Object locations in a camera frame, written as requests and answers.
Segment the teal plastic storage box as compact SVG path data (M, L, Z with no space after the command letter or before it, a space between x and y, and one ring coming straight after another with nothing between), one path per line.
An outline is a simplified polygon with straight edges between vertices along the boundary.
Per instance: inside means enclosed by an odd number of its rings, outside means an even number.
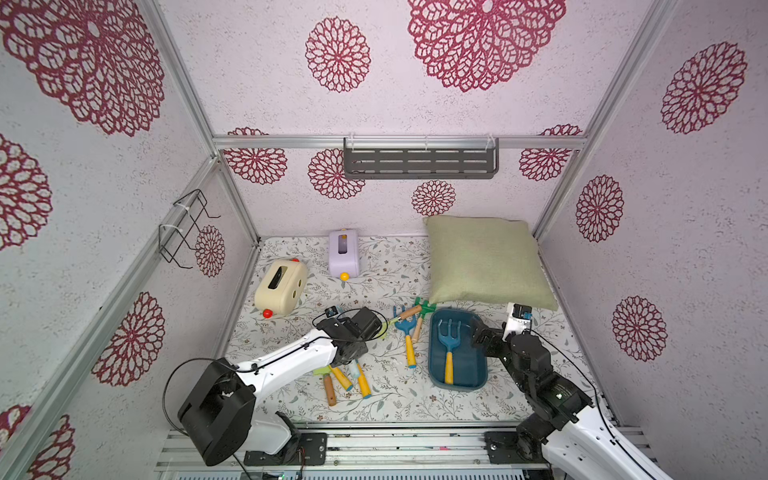
M480 317L474 312L457 308L437 310L431 319L429 329L428 373L433 384L438 388L470 392L482 388L488 380L486 357L479 349L471 345L472 321ZM461 344L453 352L454 384L444 382L446 349L438 340L437 324L440 320L452 319L454 325L461 327Z

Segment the light green trowel wooden handle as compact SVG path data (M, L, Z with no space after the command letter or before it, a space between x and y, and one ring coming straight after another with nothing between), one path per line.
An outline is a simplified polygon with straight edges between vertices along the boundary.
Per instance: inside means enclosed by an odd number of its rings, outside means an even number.
M323 382L327 404L330 407L335 406L337 404L337 398L335 395L333 380L331 378L331 367L324 366L324 367L315 369L313 371L313 374L317 377L320 377Z

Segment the small blue rake yellow handle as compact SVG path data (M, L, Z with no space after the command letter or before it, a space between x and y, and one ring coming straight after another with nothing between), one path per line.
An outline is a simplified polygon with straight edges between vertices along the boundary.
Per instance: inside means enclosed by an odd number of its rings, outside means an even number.
M414 330L416 323L417 315L394 323L396 329L404 334L406 359L409 369L414 369L417 366L414 345L411 338L412 331Z

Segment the light green rake wooden handle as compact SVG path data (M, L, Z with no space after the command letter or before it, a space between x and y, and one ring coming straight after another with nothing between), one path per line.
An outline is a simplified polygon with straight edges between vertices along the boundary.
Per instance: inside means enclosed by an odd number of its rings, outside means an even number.
M415 305L411 308L404 310L403 312L396 314L393 318L390 318L388 320L385 320L382 325L382 329L379 332L379 336L383 337L386 335L386 331L388 330L389 326L394 324L395 322L408 319L414 315L420 314L422 311L421 305Z

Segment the dark green rake wooden handle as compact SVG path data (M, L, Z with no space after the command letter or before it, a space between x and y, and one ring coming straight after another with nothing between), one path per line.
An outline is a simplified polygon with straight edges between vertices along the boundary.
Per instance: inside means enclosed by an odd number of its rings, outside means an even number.
M424 319L426 318L427 315L435 312L437 305L434 303L430 303L426 299L422 300L420 297L417 297L415 299L414 305L419 306L421 308L420 312L417 315L416 326L411 335L413 343L416 344L421 335Z

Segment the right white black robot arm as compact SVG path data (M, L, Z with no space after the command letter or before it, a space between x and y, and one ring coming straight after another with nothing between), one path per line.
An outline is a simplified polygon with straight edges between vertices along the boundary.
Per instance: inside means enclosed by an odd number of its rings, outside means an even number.
M542 457L572 479L667 479L609 423L596 395L558 373L554 344L529 328L505 332L475 320L472 346L501 361L533 413L516 427L515 453Z

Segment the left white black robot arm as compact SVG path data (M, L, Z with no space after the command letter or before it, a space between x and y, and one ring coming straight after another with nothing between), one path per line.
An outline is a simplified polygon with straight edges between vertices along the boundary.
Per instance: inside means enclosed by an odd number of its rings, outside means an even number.
M247 440L274 465L301 460L301 434L282 412L265 414L257 403L300 377L324 367L348 365L368 352L385 330L379 312L360 307L318 321L296 341L256 359L211 359L179 408L185 432L203 463L217 466Z

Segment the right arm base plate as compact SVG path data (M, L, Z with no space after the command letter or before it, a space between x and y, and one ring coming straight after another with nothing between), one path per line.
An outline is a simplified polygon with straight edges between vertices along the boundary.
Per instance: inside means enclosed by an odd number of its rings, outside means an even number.
M489 462L503 464L546 463L541 443L526 433L517 431L486 431L485 449Z

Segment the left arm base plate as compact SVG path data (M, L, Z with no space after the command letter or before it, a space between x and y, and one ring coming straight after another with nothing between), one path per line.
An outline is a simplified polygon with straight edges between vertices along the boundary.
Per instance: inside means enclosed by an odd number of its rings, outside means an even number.
M327 443L326 433L299 433L276 454L248 450L243 463L247 467L322 466L328 452Z

